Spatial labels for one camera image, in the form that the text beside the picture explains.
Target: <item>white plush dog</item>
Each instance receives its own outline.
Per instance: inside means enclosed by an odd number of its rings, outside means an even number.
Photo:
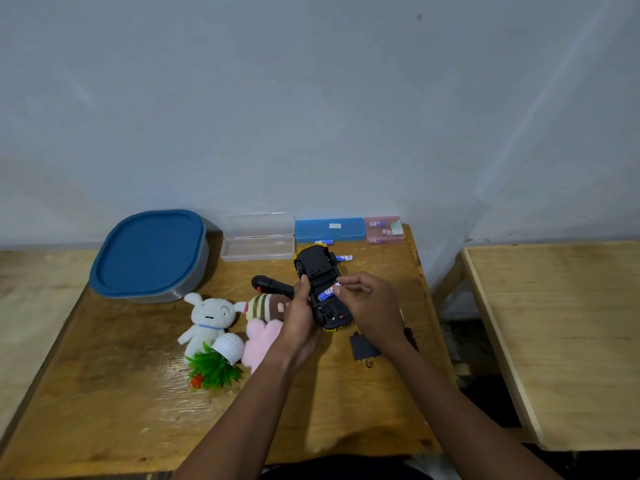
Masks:
[[[202,300],[198,293],[188,293],[184,300],[193,305],[191,321],[194,325],[180,336],[178,343],[189,343],[184,351],[184,362],[188,363],[186,357],[193,357],[196,352],[204,352],[203,342],[211,346],[225,333],[225,329],[236,319],[236,312],[244,312],[246,303],[240,301],[234,305],[226,299],[218,298]]]

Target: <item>pink plush toy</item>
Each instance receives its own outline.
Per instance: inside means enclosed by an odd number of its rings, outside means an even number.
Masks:
[[[246,324],[246,334],[249,340],[244,344],[242,363],[251,367],[253,373],[267,355],[267,350],[277,338],[283,323],[280,320],[271,320],[265,323],[262,320],[250,320]]]

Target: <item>person's right arm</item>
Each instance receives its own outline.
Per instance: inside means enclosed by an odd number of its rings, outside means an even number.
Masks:
[[[409,344],[396,292],[367,273],[341,276],[335,295],[363,335],[388,357],[464,480],[560,479],[510,437]]]

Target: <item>plush toy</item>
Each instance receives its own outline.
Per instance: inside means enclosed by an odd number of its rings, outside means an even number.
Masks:
[[[261,319],[265,322],[271,320],[284,320],[284,312],[291,303],[290,298],[281,294],[259,294],[254,296],[244,304],[244,309],[240,312],[246,314],[246,319],[251,322]]]
[[[283,323],[279,320],[272,320],[269,323],[262,320],[251,320],[246,324],[246,334],[249,340],[244,345],[242,363],[251,368],[251,373],[264,359],[267,350],[280,333],[282,325]]]
[[[184,300],[193,305],[191,321],[194,325],[178,339],[180,345],[187,342],[184,351],[184,362],[189,362],[196,352],[205,352],[203,344],[211,347],[213,342],[229,328],[236,319],[236,312],[244,312],[246,303],[241,301],[235,305],[226,299],[208,298],[203,300],[198,293],[188,293]]]
[[[244,343],[235,333],[220,335],[213,346],[203,342],[203,352],[187,357],[191,372],[191,387],[196,389],[231,386],[231,381],[242,377],[242,369],[236,365],[244,352]]]

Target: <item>plush dog face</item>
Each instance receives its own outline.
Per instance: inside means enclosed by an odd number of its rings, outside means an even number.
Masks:
[[[234,306],[233,303],[226,299],[208,298],[203,300],[199,294],[189,293],[184,297],[184,300],[193,305],[191,321],[197,325],[205,325],[217,330],[224,330],[229,328],[236,319],[236,309],[238,306]]]

